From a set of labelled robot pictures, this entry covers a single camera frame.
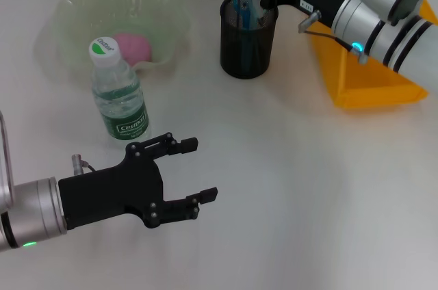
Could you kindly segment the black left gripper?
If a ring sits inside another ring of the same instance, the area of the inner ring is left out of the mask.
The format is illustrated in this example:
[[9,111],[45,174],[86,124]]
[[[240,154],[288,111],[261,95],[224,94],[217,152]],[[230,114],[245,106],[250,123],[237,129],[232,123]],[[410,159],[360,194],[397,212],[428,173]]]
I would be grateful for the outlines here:
[[172,133],[127,145],[114,167],[58,181],[68,230],[123,214],[139,217],[147,228],[195,220],[200,205],[216,200],[212,187],[184,199],[164,201],[163,181],[153,157],[186,154],[198,149],[198,139],[178,142]]

